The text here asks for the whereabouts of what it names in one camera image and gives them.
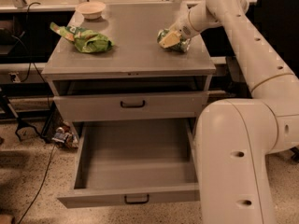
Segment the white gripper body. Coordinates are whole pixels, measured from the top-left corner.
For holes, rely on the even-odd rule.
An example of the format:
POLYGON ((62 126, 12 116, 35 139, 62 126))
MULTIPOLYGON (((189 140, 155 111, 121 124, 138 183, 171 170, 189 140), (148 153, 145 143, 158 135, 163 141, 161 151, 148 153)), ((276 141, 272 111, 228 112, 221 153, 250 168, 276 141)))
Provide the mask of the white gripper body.
POLYGON ((188 17, 177 19, 169 28, 169 34, 177 39, 189 39, 199 35, 190 22, 188 17))

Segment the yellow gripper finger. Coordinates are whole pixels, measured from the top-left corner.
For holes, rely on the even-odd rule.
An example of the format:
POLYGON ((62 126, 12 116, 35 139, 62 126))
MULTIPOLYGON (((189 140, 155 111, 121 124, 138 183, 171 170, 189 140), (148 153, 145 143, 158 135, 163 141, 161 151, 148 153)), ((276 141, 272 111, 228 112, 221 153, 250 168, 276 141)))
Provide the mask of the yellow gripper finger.
POLYGON ((159 34, 159 45, 166 49, 180 42, 181 34, 178 31, 162 30, 159 34))

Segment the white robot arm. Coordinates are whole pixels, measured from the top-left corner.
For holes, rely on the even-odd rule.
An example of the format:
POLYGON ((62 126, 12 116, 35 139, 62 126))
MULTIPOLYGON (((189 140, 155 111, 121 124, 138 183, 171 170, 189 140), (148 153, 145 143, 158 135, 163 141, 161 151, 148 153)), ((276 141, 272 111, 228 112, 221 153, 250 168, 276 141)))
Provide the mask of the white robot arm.
POLYGON ((208 105, 196 126, 203 224, 277 224, 265 157, 296 147, 299 79, 246 17, 247 0, 203 0, 170 27, 170 48, 222 26, 251 94, 208 105))

